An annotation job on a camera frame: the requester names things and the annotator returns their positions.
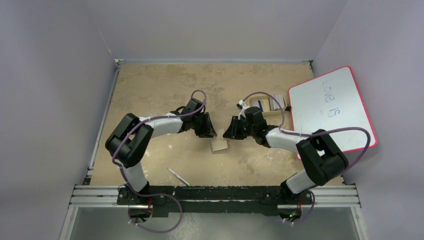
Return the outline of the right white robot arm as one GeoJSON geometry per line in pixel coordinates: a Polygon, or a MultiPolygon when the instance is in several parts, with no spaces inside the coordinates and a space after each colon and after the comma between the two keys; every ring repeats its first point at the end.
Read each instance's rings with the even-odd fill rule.
{"type": "Polygon", "coordinates": [[[267,148],[277,148],[300,156],[303,170],[281,184],[280,196],[288,204],[300,198],[301,192],[312,187],[323,186],[345,170],[349,162],[335,141],[324,130],[312,136],[301,137],[289,131],[283,133],[277,125],[270,125],[258,107],[249,107],[241,116],[233,116],[225,139],[244,140],[252,137],[267,148]]]}

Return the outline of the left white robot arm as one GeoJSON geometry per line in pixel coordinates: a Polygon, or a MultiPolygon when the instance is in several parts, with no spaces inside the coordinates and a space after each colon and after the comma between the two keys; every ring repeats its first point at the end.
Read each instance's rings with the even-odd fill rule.
{"type": "Polygon", "coordinates": [[[203,102],[191,98],[185,106],[155,117],[126,114],[105,142],[105,148],[118,166],[124,184],[130,189],[129,197],[138,205],[149,199],[149,182],[141,160],[150,140],[168,134],[193,130],[199,138],[214,138],[217,133],[203,102]]]}

